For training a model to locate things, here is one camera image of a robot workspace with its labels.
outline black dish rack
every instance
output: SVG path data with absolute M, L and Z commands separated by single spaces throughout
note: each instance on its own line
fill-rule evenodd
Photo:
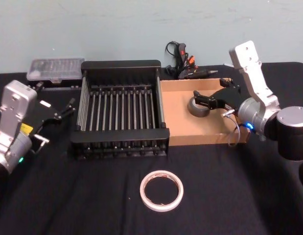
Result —
M 167 155 L 161 63 L 86 61 L 71 150 L 78 159 Z

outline clear plastic case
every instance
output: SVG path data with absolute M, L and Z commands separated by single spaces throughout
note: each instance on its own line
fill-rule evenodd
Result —
M 81 79 L 81 64 L 84 58 L 35 59 L 26 75 L 28 81 L 51 81 Z

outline yellow label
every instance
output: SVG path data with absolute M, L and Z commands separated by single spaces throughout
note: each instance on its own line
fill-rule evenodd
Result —
M 24 134 L 29 135 L 32 132 L 32 130 L 33 130 L 33 127 L 22 123 L 22 125 L 21 125 L 21 131 L 24 132 Z

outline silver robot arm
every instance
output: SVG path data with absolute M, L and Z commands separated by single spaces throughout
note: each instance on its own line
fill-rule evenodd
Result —
M 0 176 L 9 175 L 32 146 L 20 131 L 22 120 L 33 110 L 37 93 L 19 81 L 4 87 L 0 106 Z
M 230 56 L 234 67 L 243 74 L 251 96 L 240 105 L 239 119 L 251 123 L 257 134 L 278 141 L 283 157 L 303 160 L 303 107 L 280 109 L 278 98 L 266 85 L 252 41 L 230 50 Z

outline roll of tape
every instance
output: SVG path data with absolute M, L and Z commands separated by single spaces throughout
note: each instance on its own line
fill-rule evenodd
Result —
M 155 204 L 149 198 L 147 198 L 147 196 L 145 194 L 146 185 L 150 180 L 157 178 L 157 177 L 168 178 L 168 179 L 172 180 L 175 183 L 175 185 L 177 186 L 178 195 L 173 202 L 166 204 L 166 205 Z M 156 211 L 156 212 L 166 212 L 166 211 L 168 212 L 168 211 L 173 210 L 181 202 L 183 194 L 184 194 L 184 187 L 183 187 L 182 181 L 175 174 L 173 174 L 169 171 L 166 171 L 166 170 L 156 170 L 156 171 L 149 173 L 148 175 L 146 175 L 144 177 L 144 179 L 142 180 L 142 182 L 140 184 L 140 196 L 141 196 L 143 203 L 149 209 Z

